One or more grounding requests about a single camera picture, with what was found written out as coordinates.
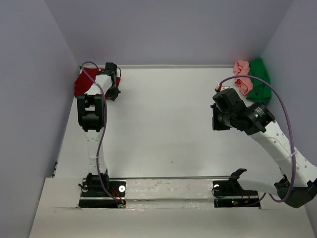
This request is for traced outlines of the red t-shirt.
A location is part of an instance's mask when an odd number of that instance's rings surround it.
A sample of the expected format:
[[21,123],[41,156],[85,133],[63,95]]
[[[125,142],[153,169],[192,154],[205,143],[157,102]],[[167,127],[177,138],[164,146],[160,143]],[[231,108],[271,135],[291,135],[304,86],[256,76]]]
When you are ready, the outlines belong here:
[[[82,72],[79,74],[78,78],[74,83],[74,97],[77,98],[80,95],[88,94],[87,92],[90,90],[92,85],[95,85],[96,77],[100,74],[107,74],[108,70],[105,68],[86,68],[84,67]],[[104,97],[106,99],[110,99],[112,93],[120,94],[121,91],[118,89],[121,78],[117,76],[117,68],[114,70],[114,75],[116,77],[115,87],[117,89],[116,92],[109,91],[108,93],[104,92],[101,87],[95,85],[97,89],[96,94],[104,93]]]

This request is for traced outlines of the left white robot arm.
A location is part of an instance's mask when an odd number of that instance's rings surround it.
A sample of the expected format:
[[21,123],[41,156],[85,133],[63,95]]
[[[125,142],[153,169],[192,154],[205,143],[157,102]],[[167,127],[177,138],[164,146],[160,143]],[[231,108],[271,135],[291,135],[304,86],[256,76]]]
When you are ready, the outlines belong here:
[[77,100],[78,123],[85,133],[88,146],[88,174],[79,186],[94,196],[108,196],[109,176],[104,159],[103,139],[107,125],[107,100],[116,100],[120,94],[118,82],[121,70],[113,62],[105,63],[103,69],[95,63],[86,61],[81,66],[82,74],[91,85],[75,97]]

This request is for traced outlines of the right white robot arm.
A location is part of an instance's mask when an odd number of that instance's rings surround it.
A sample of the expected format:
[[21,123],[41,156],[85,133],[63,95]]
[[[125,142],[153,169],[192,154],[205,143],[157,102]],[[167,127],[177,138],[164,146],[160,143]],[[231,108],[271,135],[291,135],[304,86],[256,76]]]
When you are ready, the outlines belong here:
[[274,115],[260,103],[246,106],[232,88],[224,89],[213,96],[212,128],[229,130],[235,128],[246,133],[260,144],[276,162],[278,175],[252,175],[247,169],[233,172],[225,189],[230,194],[255,190],[279,197],[293,208],[300,208],[317,195],[317,168],[295,147],[291,147]]

